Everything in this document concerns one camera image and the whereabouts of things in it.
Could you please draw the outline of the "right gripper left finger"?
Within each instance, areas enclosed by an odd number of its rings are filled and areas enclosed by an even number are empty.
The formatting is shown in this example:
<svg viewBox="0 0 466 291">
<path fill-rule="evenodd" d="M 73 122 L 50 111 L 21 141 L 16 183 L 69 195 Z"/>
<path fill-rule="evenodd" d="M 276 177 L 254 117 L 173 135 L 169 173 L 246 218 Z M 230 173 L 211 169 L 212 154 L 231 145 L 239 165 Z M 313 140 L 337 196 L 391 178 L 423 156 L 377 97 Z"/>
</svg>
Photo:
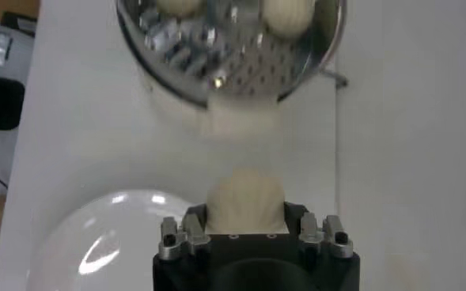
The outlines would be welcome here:
<svg viewBox="0 0 466 291">
<path fill-rule="evenodd" d="M 188 208 L 181 223 L 174 217 L 164 217 L 161 223 L 159 258 L 178 260 L 185 254 L 198 257 L 210 252 L 211 237 L 206 234 L 206 205 Z"/>
</svg>

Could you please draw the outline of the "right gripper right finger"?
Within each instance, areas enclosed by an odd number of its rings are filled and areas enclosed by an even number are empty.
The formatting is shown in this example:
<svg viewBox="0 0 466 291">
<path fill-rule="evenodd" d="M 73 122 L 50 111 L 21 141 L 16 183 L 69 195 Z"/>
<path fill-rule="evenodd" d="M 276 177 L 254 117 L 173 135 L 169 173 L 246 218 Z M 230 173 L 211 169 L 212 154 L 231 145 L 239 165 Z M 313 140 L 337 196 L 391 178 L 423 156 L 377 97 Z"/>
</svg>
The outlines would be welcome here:
<svg viewBox="0 0 466 291">
<path fill-rule="evenodd" d="M 319 255 L 327 248 L 327 253 L 337 259 L 353 257 L 353 241 L 338 215 L 326 216 L 320 227 L 316 215 L 305 206 L 285 202 L 284 218 L 288 230 L 295 234 L 303 248 L 313 248 Z"/>
</svg>

